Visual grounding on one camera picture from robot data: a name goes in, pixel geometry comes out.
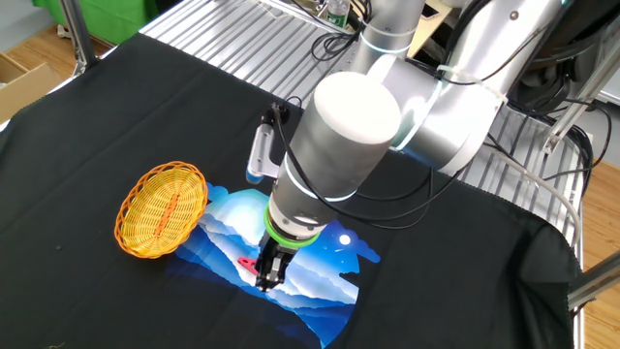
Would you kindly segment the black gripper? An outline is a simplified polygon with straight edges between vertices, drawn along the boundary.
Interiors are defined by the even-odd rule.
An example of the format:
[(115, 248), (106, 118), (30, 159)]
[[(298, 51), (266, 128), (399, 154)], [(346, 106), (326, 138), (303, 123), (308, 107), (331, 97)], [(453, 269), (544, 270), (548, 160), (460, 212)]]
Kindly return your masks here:
[(295, 256), (296, 249), (281, 245), (271, 236), (263, 236), (260, 248), (261, 252), (255, 264), (258, 273), (256, 286), (259, 290), (269, 292), (284, 283), (286, 269)]

